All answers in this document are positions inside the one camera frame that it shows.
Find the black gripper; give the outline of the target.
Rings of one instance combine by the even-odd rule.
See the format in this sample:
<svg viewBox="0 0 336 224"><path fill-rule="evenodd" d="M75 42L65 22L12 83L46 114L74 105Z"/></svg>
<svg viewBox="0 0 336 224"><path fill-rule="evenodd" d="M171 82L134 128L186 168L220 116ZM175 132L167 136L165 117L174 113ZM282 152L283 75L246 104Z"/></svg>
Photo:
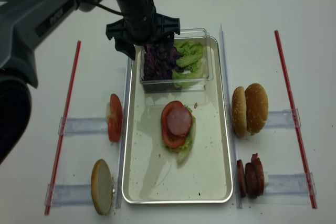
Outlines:
<svg viewBox="0 0 336 224"><path fill-rule="evenodd" d="M107 38L115 40L115 49L131 60L134 45L160 42L173 47L174 35L181 32L180 20L157 13L154 0L117 0L123 18L106 26Z"/></svg>

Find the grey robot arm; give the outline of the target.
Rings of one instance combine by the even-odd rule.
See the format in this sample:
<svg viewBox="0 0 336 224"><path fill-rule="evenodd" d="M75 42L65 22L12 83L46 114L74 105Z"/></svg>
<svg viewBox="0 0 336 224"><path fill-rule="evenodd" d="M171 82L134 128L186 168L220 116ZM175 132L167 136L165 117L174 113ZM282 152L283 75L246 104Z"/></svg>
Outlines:
<svg viewBox="0 0 336 224"><path fill-rule="evenodd" d="M38 86L34 51L73 11L101 6L102 0L12 0L1 6L1 159L16 146L28 125ZM135 47L172 41L180 20L158 14L153 0L117 0L122 19L106 36L117 51L135 58Z"/></svg>

